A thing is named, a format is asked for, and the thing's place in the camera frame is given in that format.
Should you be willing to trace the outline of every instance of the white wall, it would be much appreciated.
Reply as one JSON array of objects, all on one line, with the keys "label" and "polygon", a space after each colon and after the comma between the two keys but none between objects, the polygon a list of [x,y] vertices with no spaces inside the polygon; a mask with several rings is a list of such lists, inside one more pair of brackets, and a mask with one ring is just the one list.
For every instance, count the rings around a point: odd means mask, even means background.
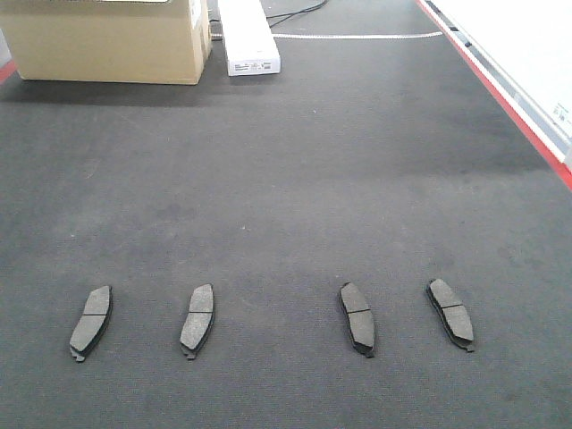
[{"label": "white wall", "polygon": [[8,63],[10,60],[10,51],[8,50],[8,45],[6,45],[6,41],[4,40],[4,34],[0,30],[0,67]]},{"label": "white wall", "polygon": [[572,137],[572,1],[433,3],[564,134]]}]

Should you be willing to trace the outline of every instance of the brake pad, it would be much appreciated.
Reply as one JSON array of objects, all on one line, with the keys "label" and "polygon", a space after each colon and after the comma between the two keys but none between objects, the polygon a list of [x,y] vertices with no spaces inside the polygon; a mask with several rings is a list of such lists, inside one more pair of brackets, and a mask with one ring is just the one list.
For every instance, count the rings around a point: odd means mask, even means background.
[{"label": "brake pad", "polygon": [[96,346],[109,324],[112,308],[111,286],[89,293],[83,314],[70,339],[70,352],[77,362],[83,362]]},{"label": "brake pad", "polygon": [[197,357],[205,344],[215,320],[215,295],[213,286],[205,284],[193,291],[190,297],[189,314],[181,331],[181,348],[188,360]]},{"label": "brake pad", "polygon": [[426,290],[450,340],[468,352],[475,351],[471,319],[455,292],[441,279],[431,281]]},{"label": "brake pad", "polygon": [[367,358],[374,356],[374,315],[366,298],[353,283],[346,283],[340,289],[341,307],[348,319],[349,337],[356,349]]}]

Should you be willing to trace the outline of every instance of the white box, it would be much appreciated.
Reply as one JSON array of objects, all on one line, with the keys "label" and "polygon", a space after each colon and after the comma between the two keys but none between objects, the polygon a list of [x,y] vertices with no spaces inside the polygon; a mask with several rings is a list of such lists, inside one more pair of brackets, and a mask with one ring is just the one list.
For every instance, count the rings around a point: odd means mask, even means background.
[{"label": "white box", "polygon": [[279,73],[280,54],[258,0],[219,0],[229,76]]}]

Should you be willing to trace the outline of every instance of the gray carpet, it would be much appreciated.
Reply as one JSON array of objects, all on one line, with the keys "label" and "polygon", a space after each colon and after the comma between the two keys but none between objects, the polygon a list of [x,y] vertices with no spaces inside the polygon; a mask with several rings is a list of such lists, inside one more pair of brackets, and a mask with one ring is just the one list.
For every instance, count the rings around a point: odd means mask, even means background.
[{"label": "gray carpet", "polygon": [[[335,0],[277,29],[435,27],[413,0]],[[0,87],[0,427],[570,427],[568,189],[446,38],[277,43],[275,76],[228,78],[218,43],[197,87]],[[442,329],[435,277],[475,353]],[[216,320],[188,362],[205,282]],[[103,284],[114,314],[79,365]]]}]

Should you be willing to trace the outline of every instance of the white floor line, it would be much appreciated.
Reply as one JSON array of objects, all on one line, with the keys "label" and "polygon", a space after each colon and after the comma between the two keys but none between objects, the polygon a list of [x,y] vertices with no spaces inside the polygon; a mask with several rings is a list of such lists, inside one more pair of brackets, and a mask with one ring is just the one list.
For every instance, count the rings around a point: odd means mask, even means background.
[{"label": "white floor line", "polygon": [[[422,34],[273,34],[274,38],[295,38],[303,40],[403,40],[409,38],[436,38],[442,36],[442,32],[434,31],[433,33]],[[213,34],[214,38],[221,38],[222,34]]]}]

